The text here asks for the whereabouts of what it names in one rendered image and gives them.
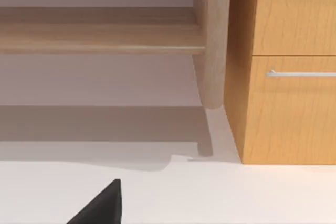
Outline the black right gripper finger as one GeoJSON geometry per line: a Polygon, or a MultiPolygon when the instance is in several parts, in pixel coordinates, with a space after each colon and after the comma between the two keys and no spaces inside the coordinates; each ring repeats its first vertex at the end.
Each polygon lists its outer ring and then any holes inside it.
{"type": "Polygon", "coordinates": [[[121,179],[114,179],[66,224],[121,224],[121,179]]]}

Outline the pale wooden open shelf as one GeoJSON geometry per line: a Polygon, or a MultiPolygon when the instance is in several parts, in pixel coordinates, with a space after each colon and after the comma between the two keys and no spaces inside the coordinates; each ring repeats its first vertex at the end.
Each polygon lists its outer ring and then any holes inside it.
{"type": "Polygon", "coordinates": [[[205,108],[223,105],[229,0],[191,7],[0,7],[0,54],[189,54],[205,108]]]}

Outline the orange wooden cupboard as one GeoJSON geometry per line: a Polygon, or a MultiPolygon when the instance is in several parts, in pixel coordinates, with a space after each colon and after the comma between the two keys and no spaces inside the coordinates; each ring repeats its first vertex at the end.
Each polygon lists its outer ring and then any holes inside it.
{"type": "Polygon", "coordinates": [[[230,0],[224,106],[241,161],[254,56],[336,56],[336,0],[230,0]]]}

